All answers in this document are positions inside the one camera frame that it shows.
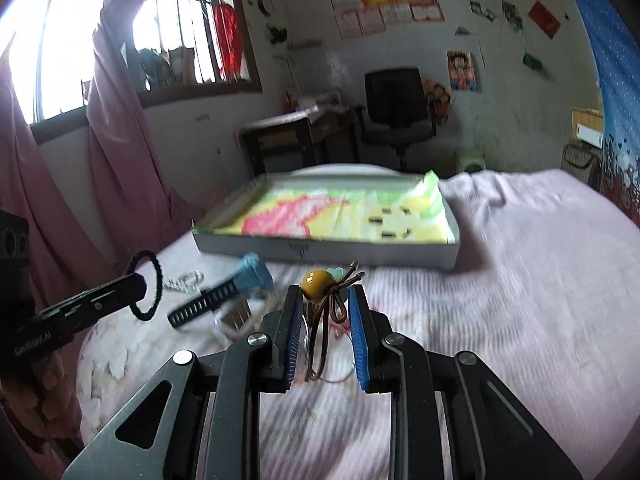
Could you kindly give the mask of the blue smart watch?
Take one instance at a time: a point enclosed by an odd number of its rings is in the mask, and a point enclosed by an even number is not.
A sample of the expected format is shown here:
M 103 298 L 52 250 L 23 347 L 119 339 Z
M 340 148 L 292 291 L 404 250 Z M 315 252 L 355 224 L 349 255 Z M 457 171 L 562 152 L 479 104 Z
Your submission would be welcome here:
M 254 252 L 249 252 L 241 258 L 233 284 L 239 292 L 273 290 L 272 275 L 264 260 Z

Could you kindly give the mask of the brown patterned handbag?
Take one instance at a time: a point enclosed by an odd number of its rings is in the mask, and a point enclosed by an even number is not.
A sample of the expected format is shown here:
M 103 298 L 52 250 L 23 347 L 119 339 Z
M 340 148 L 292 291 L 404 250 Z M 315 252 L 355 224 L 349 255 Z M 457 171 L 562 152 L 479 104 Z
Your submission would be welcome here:
M 600 190 L 601 157 L 590 148 L 582 144 L 566 144 L 562 151 L 561 169 L 593 190 Z

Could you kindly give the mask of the red paper on wall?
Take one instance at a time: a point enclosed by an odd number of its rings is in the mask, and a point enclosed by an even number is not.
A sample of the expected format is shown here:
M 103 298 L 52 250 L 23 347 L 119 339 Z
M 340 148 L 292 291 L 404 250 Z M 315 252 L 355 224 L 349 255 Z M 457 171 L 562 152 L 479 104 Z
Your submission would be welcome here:
M 561 28 L 561 22 L 539 0 L 535 1 L 527 16 L 549 39 L 553 39 Z

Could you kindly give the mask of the round wall clock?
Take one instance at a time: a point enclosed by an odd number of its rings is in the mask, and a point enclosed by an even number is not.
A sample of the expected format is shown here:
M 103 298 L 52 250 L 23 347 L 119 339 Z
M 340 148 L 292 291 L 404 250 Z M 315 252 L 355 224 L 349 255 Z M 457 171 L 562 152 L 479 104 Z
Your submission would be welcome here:
M 272 0 L 257 0 L 257 6 L 260 13 L 265 18 L 270 18 L 274 13 L 274 3 Z

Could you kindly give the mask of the cartoon poster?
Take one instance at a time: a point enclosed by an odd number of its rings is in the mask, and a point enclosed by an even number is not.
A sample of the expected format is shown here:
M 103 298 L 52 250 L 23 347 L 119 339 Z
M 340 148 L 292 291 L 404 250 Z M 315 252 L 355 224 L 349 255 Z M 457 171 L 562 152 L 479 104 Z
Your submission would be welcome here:
M 448 51 L 447 70 L 452 90 L 473 92 L 480 90 L 471 52 L 462 50 Z

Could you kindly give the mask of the pink curtain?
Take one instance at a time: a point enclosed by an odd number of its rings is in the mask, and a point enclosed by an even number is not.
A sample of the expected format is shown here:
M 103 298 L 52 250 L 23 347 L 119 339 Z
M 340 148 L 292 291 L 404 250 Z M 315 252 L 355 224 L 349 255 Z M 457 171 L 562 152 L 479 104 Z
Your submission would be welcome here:
M 104 0 L 93 34 L 94 75 L 81 139 L 43 153 L 26 124 L 9 57 L 1 57 L 1 203 L 29 224 L 28 284 L 43 308 L 114 278 L 68 203 L 78 188 L 93 192 L 112 244 L 126 257 L 160 250 L 190 226 L 197 212 L 160 170 L 148 122 L 120 48 L 143 0 Z

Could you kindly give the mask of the barred window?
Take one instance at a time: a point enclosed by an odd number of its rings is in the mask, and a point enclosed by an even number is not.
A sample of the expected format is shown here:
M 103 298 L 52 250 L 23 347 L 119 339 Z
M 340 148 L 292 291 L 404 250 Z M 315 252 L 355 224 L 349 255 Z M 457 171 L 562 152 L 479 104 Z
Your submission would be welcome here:
M 1 0 L 1 49 L 37 143 L 87 125 L 105 0 Z M 243 0 L 143 0 L 120 47 L 145 108 L 262 92 Z

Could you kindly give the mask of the white cardboard box tray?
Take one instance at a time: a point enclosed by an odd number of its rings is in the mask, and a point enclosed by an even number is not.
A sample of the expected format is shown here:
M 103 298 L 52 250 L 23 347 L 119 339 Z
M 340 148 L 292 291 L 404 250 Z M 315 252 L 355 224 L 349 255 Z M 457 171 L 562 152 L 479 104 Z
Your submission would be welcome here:
M 326 165 L 264 174 L 192 228 L 202 252 L 448 271 L 460 230 L 434 172 Z

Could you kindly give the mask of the blue dotted fabric wardrobe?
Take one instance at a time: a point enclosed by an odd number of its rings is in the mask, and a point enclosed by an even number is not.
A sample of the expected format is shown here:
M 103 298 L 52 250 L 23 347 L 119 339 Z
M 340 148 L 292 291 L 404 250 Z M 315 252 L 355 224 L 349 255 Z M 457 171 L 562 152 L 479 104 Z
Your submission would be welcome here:
M 610 0 L 575 0 L 603 107 L 601 191 L 639 222 L 639 46 Z

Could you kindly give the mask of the beige hair claw clip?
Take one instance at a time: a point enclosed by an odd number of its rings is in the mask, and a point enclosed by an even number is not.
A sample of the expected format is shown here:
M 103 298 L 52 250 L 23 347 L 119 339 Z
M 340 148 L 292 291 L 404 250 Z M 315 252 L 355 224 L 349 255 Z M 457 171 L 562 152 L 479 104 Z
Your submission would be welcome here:
M 227 301 L 214 313 L 214 324 L 224 336 L 235 340 L 251 317 L 248 301 L 241 296 Z

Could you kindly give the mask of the cardboard box by wall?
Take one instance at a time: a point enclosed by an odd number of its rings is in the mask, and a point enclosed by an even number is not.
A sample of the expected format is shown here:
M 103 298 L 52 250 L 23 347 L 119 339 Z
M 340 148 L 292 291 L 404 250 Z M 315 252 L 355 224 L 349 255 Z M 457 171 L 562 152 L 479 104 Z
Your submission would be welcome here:
M 603 115 L 592 108 L 570 109 L 573 138 L 600 150 L 603 148 Z

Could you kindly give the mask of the family cartoon sticker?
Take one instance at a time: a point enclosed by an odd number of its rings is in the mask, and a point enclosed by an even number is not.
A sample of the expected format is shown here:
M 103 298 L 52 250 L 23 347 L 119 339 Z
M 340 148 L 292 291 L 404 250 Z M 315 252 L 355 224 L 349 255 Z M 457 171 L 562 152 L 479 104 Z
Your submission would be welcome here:
M 430 103 L 430 107 L 433 109 L 433 117 L 436 120 L 436 124 L 439 126 L 446 125 L 449 119 L 452 101 L 454 100 L 451 89 L 431 79 L 425 79 L 423 81 L 423 88 L 427 102 Z

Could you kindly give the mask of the green pouch on wall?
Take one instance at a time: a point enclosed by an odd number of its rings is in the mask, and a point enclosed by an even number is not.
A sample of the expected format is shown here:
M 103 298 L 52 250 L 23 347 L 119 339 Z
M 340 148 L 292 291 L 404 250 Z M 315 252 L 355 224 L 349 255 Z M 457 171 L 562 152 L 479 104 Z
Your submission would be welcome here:
M 542 63 L 538 60 L 538 58 L 535 58 L 528 52 L 524 53 L 522 62 L 526 67 L 534 70 L 535 72 L 540 72 L 542 70 Z

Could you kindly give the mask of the colourful paper liner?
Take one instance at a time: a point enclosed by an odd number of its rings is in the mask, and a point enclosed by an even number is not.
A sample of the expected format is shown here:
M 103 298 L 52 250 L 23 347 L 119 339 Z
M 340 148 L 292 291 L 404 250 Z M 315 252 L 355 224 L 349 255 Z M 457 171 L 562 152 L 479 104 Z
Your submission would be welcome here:
M 270 184 L 265 192 L 214 224 L 216 234 L 363 242 L 451 244 L 454 231 L 434 172 L 408 183 L 365 177 L 335 184 Z

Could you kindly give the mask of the black office chair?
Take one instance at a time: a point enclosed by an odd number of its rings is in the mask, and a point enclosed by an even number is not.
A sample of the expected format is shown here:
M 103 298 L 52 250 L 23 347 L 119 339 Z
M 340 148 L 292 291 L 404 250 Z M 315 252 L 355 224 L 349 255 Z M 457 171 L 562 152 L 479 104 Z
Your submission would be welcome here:
M 413 66 L 371 70 L 363 81 L 366 104 L 358 110 L 360 141 L 369 148 L 390 148 L 400 170 L 407 172 L 409 148 L 437 133 L 434 105 L 428 102 L 420 70 Z

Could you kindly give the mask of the dark wooden desk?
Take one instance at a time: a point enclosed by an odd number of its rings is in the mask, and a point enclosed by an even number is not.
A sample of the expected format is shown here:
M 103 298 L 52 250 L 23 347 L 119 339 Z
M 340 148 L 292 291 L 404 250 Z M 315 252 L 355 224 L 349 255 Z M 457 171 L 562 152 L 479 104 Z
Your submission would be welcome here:
M 270 159 L 298 156 L 303 168 L 358 164 L 360 121 L 351 107 L 314 106 L 251 122 L 238 133 L 253 177 L 268 174 Z

